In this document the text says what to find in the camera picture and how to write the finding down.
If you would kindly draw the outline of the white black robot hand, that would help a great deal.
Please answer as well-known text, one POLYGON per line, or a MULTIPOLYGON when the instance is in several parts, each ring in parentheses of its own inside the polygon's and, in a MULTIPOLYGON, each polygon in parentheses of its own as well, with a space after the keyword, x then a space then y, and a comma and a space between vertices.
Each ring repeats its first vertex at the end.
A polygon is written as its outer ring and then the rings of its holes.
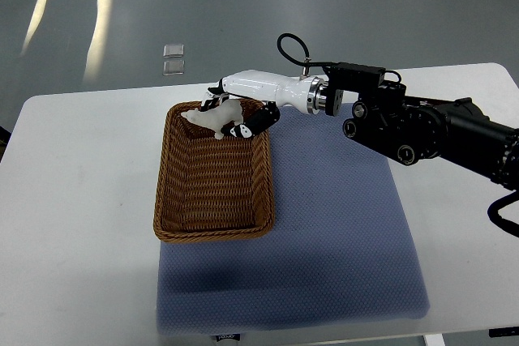
POLYGON ((203 112, 209 111, 231 96, 260 101, 262 107, 245 122, 222 127, 224 135, 251 138, 279 121, 281 106, 291 105, 301 113, 317 114, 322 109, 327 86, 328 83, 317 76, 293 79, 264 71, 245 70, 226 76, 217 86, 209 88, 200 108, 203 112))

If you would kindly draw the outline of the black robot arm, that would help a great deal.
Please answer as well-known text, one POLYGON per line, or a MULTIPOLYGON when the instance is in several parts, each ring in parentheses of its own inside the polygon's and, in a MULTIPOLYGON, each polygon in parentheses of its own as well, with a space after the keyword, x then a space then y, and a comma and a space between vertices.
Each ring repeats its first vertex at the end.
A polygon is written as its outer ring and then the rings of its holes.
POLYGON ((280 54, 302 68, 308 77, 319 67, 327 81, 311 88, 307 105, 328 116, 339 113, 344 92, 357 100, 340 130, 328 139, 344 135, 399 164, 443 158, 481 175, 509 192, 487 209, 490 222, 517 236, 518 224, 500 211, 518 200, 518 130, 493 122, 471 98, 441 100, 409 96, 398 75, 389 70, 348 62, 314 62, 306 43, 293 33, 277 38, 280 54))

